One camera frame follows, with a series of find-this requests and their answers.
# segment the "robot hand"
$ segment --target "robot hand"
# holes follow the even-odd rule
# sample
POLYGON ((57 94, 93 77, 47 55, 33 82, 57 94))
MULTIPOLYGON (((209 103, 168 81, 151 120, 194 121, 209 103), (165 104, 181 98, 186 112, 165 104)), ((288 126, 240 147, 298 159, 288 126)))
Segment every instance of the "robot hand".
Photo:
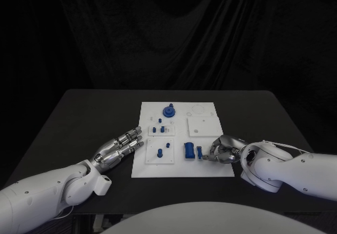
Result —
POLYGON ((269 192, 278 192, 285 182, 304 194, 337 201, 337 156, 299 150, 301 154, 292 158, 275 145, 299 150, 269 141, 247 144, 222 135, 201 159, 220 163, 240 161, 242 179, 269 192))
POLYGON ((139 133, 137 127, 108 141, 90 161, 18 180, 0 191, 0 234, 29 232, 60 215, 66 207, 80 204, 92 192, 105 195, 111 180, 101 173, 144 145, 139 133))

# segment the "wire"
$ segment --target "wire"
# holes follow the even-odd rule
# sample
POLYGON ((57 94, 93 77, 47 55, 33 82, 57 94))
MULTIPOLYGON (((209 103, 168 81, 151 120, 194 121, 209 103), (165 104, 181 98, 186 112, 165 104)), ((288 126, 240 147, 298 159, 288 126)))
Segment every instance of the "wire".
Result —
POLYGON ((275 145, 279 145, 279 146, 283 146, 283 147, 288 147, 291 149, 295 149, 299 151, 299 153, 305 152, 305 153, 309 153, 308 151, 305 150, 301 150, 298 149, 296 147, 291 146, 291 145, 285 145, 285 144, 281 144, 281 143, 275 143, 275 142, 271 142, 271 141, 266 141, 266 140, 262 140, 263 143, 269 143, 269 144, 275 144, 275 145))
POLYGON ((62 217, 57 217, 57 218, 52 218, 50 220, 54 220, 54 219, 60 219, 60 218, 65 218, 65 217, 67 217, 69 215, 70 215, 70 213, 72 213, 72 210, 70 210, 70 212, 65 215, 65 216, 62 216, 62 217))

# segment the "blue object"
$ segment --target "blue object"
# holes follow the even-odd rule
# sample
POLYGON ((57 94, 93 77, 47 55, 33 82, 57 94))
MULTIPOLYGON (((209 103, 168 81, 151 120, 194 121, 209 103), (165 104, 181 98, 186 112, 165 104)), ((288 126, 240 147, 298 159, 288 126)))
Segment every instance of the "blue object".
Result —
POLYGON ((167 106, 164 109, 162 109, 162 115, 167 117, 167 118, 171 118, 175 114, 175 110, 173 108, 173 104, 170 104, 170 106, 167 106))
POLYGON ((191 142, 184 143, 184 158, 196 158, 193 146, 191 142))
POLYGON ((196 150, 197 150, 197 158, 201 159, 201 147, 197 146, 196 150))
POLYGON ((162 149, 158 149, 157 156, 158 156, 158 157, 162 157, 162 149))

